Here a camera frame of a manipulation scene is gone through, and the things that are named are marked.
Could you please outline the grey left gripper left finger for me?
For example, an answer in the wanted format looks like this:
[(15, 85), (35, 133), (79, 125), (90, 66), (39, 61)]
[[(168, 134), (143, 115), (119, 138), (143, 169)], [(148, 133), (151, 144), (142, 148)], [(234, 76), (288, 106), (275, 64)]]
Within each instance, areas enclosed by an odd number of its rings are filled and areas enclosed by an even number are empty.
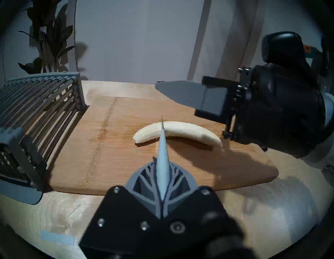
[(125, 186), (108, 190), (79, 242), (85, 255), (152, 254), (161, 216), (156, 162), (154, 157)]

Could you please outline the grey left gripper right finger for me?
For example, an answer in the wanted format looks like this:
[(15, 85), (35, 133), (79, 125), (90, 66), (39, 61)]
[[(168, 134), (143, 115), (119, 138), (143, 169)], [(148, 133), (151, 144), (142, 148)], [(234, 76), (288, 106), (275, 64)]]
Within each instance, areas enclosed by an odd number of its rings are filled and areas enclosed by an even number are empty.
[(243, 257), (243, 232), (208, 186), (177, 164), (164, 200), (164, 257)]

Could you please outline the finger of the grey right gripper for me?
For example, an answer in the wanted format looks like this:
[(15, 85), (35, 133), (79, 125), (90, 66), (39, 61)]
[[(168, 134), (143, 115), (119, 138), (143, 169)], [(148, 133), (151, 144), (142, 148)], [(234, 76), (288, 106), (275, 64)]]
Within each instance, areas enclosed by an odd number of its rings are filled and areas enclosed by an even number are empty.
[(155, 89), (178, 104), (219, 117), (230, 115), (230, 81), (161, 81)]

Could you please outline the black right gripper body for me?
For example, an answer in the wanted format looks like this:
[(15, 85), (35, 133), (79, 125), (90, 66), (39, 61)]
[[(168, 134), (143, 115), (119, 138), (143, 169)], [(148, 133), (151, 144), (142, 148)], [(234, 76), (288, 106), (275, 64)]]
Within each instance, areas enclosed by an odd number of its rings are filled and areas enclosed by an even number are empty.
[(240, 81), (203, 76), (205, 102), (194, 115), (225, 124), (224, 139), (305, 157), (326, 140), (320, 91), (296, 71), (275, 64), (239, 69)]

